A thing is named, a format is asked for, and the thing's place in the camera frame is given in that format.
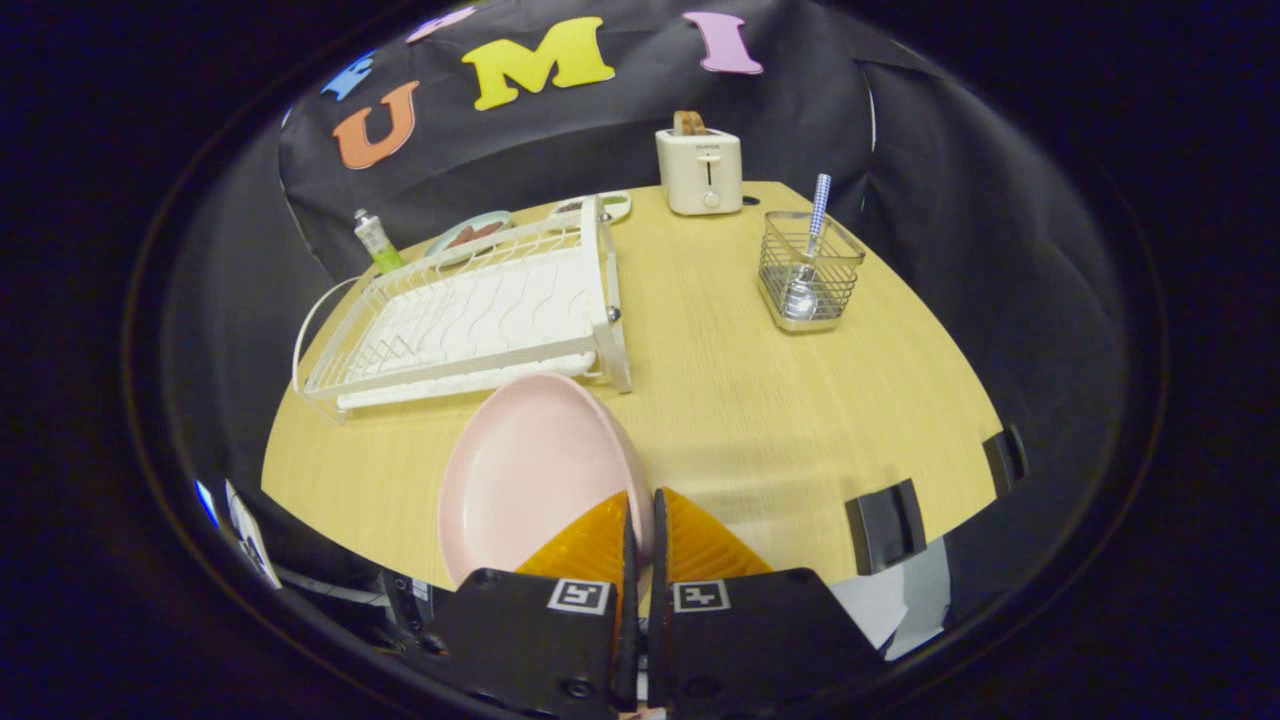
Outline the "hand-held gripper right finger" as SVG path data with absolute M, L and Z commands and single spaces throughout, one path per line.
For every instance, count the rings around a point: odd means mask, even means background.
M 788 716 L 883 667 L 808 568 L 774 570 L 671 488 L 654 500 L 648 701 L 671 716 Z

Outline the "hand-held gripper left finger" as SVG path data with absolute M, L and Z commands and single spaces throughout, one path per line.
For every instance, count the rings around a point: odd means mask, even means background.
M 440 611 L 442 683 L 513 716 L 634 710 L 639 564 L 618 492 L 517 571 L 472 571 Z

